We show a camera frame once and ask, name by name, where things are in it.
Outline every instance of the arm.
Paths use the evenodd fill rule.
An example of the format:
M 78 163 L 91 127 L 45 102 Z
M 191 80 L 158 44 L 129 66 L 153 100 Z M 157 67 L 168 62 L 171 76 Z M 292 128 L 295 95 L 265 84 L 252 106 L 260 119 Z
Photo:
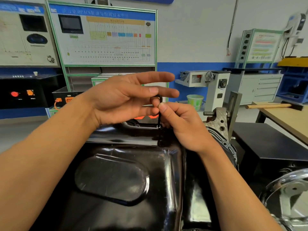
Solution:
M 191 105 L 160 103 L 162 122 L 180 143 L 199 154 L 206 168 L 223 231 L 281 231 L 281 227 L 234 168 Z
M 177 97 L 175 89 L 141 84 L 173 81 L 166 72 L 115 76 L 70 103 L 0 155 L 0 230 L 29 230 L 90 134 L 101 124 L 156 115 L 151 97 Z

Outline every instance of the red switch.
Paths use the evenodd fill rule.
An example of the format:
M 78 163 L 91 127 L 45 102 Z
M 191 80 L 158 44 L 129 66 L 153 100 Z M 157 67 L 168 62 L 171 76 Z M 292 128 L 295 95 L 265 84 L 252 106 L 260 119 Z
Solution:
M 12 92 L 11 92 L 11 95 L 12 95 L 13 97 L 17 97 L 17 96 L 19 96 L 19 93 L 16 92 L 16 91 L 12 91 Z

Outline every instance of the green and white bucket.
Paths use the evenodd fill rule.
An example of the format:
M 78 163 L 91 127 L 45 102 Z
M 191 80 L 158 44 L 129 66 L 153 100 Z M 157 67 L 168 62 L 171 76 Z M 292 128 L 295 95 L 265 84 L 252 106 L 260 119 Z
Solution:
M 195 107 L 196 111 L 199 111 L 201 108 L 201 105 L 203 103 L 204 96 L 202 95 L 188 95 L 187 100 L 188 104 L 191 104 Z

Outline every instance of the person's left hand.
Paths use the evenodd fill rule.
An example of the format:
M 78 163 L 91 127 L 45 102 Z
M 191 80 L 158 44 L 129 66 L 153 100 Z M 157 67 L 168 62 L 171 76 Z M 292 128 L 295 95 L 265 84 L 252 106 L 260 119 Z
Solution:
M 82 93 L 95 113 L 98 124 L 115 124 L 139 116 L 157 115 L 157 107 L 143 107 L 152 104 L 153 96 L 176 98 L 179 91 L 159 86 L 141 86 L 153 82 L 171 82 L 174 74 L 168 72 L 144 72 L 113 76 Z

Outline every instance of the hand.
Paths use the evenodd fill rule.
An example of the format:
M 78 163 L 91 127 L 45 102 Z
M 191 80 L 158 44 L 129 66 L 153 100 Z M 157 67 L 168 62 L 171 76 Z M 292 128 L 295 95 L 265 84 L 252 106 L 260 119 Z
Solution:
M 157 107 L 142 107 L 152 104 L 151 97 L 157 94 L 179 96 L 176 89 L 141 84 L 173 80 L 172 73 L 154 71 L 113 76 L 80 96 L 93 107 L 98 125 L 121 123 L 139 116 L 157 115 Z
M 155 99 L 153 104 L 157 106 L 158 100 Z M 213 147 L 220 147 L 193 106 L 167 102 L 160 103 L 158 108 L 163 127 L 172 126 L 175 136 L 186 149 L 201 154 L 209 152 Z

